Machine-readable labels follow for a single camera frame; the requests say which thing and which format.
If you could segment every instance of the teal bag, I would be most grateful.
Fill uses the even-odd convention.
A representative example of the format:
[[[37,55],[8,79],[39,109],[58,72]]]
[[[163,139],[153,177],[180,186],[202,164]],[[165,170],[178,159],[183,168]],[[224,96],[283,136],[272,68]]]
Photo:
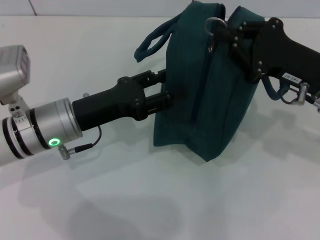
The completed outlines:
[[[224,19],[225,12],[223,4],[195,1],[148,35],[134,53],[140,62],[171,36],[162,91],[172,95],[173,105],[156,114],[154,146],[184,144],[208,162],[222,153],[241,123],[257,84],[246,82],[241,67],[229,57],[227,43],[216,43],[214,51],[208,51],[212,37],[205,30],[205,21],[210,17]],[[259,22],[264,18],[238,7],[227,24],[238,28],[244,21]],[[212,22],[212,33],[216,24]],[[148,49],[151,41],[160,36],[158,43]],[[251,43],[245,42],[248,48]]]

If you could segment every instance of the white table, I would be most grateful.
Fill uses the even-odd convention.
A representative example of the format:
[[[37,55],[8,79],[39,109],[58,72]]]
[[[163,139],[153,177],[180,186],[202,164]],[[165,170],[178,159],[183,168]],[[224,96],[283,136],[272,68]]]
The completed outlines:
[[[37,107],[165,68],[165,49],[139,64],[133,54],[167,19],[2,16],[0,46],[27,48],[31,83],[20,93]],[[283,21],[320,52],[320,19]],[[184,146],[153,147],[154,116],[107,123],[95,148],[68,161],[53,149],[0,168],[0,239],[318,240],[319,122],[313,106],[272,101],[259,85],[232,142],[208,163]]]

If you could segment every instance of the white label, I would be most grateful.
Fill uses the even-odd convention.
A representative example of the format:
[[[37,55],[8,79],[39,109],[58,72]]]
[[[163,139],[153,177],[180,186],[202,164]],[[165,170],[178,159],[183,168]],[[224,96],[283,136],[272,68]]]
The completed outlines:
[[[283,74],[282,77],[285,78],[285,79],[288,79],[289,81],[294,82],[296,84],[299,84],[302,81],[302,79],[300,79],[300,78],[298,78],[296,76],[293,76],[293,75],[291,75],[289,73]]]

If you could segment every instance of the black band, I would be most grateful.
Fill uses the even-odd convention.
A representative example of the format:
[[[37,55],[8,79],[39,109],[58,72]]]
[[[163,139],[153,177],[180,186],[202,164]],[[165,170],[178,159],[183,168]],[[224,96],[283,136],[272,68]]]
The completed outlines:
[[[38,123],[37,123],[37,119],[36,119],[35,109],[34,108],[30,110],[30,121],[31,121],[31,124],[33,126],[35,135],[38,138],[39,142],[41,143],[42,147],[44,149],[46,149],[46,150],[50,150],[51,147],[49,147],[49,145],[47,144],[46,140],[44,139],[44,137],[41,134],[40,128],[39,128]]]
[[[20,155],[20,153],[16,149],[14,143],[12,142],[12,139],[10,137],[9,130],[8,130],[7,120],[8,120],[8,118],[5,118],[5,119],[2,120],[3,135],[5,137],[6,143],[8,144],[11,152],[13,153],[13,155],[17,159],[24,159],[24,157]]]
[[[20,148],[22,149],[22,151],[27,155],[27,156],[33,156],[33,153],[30,152],[30,150],[28,149],[28,147],[26,146],[24,140],[22,139],[22,136],[17,128],[17,125],[14,121],[13,118],[11,118],[11,125],[12,125],[12,129],[15,135],[16,140],[18,141]]]

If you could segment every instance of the metal ring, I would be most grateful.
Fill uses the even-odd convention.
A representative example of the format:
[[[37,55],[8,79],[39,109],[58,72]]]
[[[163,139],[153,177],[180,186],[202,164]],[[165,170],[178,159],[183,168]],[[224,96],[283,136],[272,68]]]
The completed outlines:
[[[221,18],[218,18],[218,17],[215,17],[215,16],[209,17],[204,22],[204,28],[205,28],[206,32],[208,33],[208,35],[210,35],[212,37],[214,36],[214,34],[211,31],[208,30],[207,26],[208,26],[208,23],[213,22],[213,21],[218,21],[218,22],[222,23],[225,26],[225,28],[228,27],[227,22],[225,20],[223,20]]]

